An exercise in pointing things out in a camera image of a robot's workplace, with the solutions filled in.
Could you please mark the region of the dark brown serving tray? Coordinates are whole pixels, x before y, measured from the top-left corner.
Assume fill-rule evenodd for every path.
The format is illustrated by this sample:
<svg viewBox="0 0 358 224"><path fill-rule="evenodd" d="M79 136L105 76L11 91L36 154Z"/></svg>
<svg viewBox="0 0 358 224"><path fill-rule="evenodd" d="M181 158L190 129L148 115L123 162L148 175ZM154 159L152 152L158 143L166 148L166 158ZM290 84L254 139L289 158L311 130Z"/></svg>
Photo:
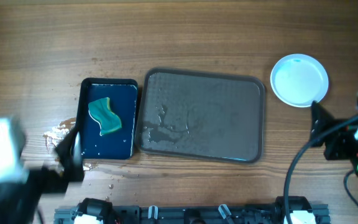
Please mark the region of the dark brown serving tray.
<svg viewBox="0 0 358 224"><path fill-rule="evenodd" d="M256 77L153 68L135 145L149 154L252 164L264 152L265 86Z"/></svg>

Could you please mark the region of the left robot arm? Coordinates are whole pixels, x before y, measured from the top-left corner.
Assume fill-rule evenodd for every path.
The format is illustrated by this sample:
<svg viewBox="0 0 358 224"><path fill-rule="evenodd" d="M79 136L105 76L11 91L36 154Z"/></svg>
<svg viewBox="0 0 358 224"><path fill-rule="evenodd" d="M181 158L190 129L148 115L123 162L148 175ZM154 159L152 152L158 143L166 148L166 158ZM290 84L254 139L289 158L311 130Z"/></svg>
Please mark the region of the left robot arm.
<svg viewBox="0 0 358 224"><path fill-rule="evenodd" d="M79 127L75 126L55 148L64 171L59 173L45 166L31 169L25 182L0 184L0 223L31 223L43 194L62 194L70 182L82 182L83 158Z"/></svg>

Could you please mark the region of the green yellow sponge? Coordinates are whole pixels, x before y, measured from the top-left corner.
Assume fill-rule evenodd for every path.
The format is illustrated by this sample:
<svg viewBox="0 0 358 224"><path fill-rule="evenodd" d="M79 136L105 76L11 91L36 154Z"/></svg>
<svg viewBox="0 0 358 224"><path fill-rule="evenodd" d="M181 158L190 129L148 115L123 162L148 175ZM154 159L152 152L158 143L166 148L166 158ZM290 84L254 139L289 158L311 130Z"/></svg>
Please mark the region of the green yellow sponge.
<svg viewBox="0 0 358 224"><path fill-rule="evenodd" d="M122 121L110 107L110 98L100 98L88 104L88 113L99 124L99 135L104 136L122 128Z"/></svg>

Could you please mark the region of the white plate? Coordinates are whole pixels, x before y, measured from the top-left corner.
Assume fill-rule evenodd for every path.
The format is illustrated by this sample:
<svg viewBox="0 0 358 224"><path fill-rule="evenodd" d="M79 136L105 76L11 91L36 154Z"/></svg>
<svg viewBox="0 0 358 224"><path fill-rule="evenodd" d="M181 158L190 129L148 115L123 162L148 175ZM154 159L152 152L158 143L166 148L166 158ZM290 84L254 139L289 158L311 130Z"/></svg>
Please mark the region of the white plate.
<svg viewBox="0 0 358 224"><path fill-rule="evenodd" d="M284 103L297 108L310 107L321 101L329 89L329 77L323 65L305 54L281 58L270 74L275 95Z"/></svg>

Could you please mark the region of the black water tray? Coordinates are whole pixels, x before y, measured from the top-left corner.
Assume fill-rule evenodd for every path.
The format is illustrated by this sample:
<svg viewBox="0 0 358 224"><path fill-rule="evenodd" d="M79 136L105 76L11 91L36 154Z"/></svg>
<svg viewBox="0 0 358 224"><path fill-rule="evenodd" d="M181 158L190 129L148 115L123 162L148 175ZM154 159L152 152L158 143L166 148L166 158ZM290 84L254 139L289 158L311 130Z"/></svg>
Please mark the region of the black water tray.
<svg viewBox="0 0 358 224"><path fill-rule="evenodd" d="M133 79L85 78L81 82L76 126L79 127L85 159L125 160L133 155L138 84ZM88 104L109 97L110 107L120 117L122 128L99 135L99 124L91 119Z"/></svg>

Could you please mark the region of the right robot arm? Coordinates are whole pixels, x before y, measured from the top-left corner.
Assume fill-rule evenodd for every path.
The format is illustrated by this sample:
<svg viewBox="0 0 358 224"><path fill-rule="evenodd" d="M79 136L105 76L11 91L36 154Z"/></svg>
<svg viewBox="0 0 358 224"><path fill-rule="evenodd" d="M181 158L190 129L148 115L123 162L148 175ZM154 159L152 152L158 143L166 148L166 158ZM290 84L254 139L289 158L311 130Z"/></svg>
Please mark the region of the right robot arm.
<svg viewBox="0 0 358 224"><path fill-rule="evenodd" d="M311 104L312 126L310 139L316 140L313 147L325 146L324 157L328 161L350 161L352 170L344 177L343 183L349 198L358 207L358 201L350 193L348 178L354 174L358 177L358 118L354 121L336 119L319 103Z"/></svg>

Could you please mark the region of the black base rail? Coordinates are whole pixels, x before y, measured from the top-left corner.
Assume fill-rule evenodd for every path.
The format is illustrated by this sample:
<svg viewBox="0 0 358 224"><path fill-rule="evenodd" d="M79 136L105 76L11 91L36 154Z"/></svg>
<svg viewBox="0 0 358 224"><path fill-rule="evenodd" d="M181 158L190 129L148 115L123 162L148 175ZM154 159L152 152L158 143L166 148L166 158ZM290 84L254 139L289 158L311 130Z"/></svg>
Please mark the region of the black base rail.
<svg viewBox="0 0 358 224"><path fill-rule="evenodd" d="M115 206L111 202L86 198L74 207L55 210L54 223L286 223L283 198L273 203L242 206L149 207Z"/></svg>

